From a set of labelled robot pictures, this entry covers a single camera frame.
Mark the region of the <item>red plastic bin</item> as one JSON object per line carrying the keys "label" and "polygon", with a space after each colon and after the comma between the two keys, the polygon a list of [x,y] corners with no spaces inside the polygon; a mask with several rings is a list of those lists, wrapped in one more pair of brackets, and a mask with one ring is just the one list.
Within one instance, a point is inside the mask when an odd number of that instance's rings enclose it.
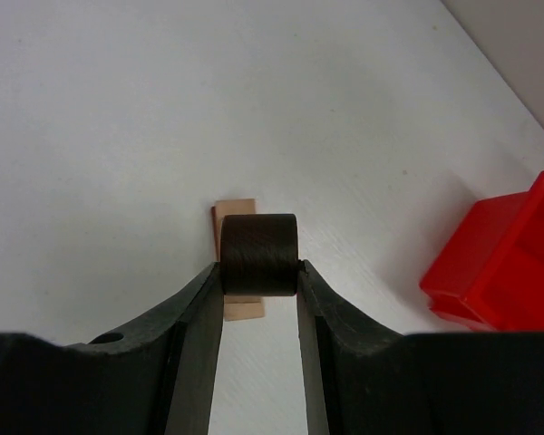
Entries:
{"label": "red plastic bin", "polygon": [[432,312],[474,331],[544,331],[544,171],[476,202],[420,288]]}

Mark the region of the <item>light long wood block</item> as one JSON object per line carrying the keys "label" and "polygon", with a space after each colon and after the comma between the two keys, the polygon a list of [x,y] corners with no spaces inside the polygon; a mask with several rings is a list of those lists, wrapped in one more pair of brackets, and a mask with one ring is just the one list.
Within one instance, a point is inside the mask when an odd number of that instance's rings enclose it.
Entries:
{"label": "light long wood block", "polygon": [[[256,214],[256,201],[253,198],[226,199],[216,201],[216,207],[220,219],[220,232],[222,219],[228,215],[253,215]],[[224,296],[224,320],[241,321],[262,318],[265,316],[265,306],[262,297],[258,296]]]}

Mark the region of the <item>dark brown wood block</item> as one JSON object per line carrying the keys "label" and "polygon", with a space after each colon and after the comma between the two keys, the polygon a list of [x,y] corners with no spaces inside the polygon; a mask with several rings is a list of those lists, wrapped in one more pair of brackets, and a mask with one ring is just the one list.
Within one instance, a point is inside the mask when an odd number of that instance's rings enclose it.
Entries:
{"label": "dark brown wood block", "polygon": [[296,293],[299,257],[295,215],[224,217],[219,254],[226,295],[285,297]]}

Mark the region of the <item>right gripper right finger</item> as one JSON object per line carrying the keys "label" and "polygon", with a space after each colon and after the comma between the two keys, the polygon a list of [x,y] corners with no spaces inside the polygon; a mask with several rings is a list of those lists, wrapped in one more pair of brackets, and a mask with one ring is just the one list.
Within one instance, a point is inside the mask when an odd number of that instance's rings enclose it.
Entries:
{"label": "right gripper right finger", "polygon": [[544,333],[403,335],[307,261],[297,316],[312,434],[544,434]]}

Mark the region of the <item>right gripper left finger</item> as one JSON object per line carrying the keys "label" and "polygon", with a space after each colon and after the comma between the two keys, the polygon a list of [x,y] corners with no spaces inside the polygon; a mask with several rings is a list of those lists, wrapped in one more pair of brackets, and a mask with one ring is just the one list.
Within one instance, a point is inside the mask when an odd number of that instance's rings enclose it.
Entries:
{"label": "right gripper left finger", "polygon": [[89,343],[0,333],[0,434],[205,434],[223,325],[219,268]]}

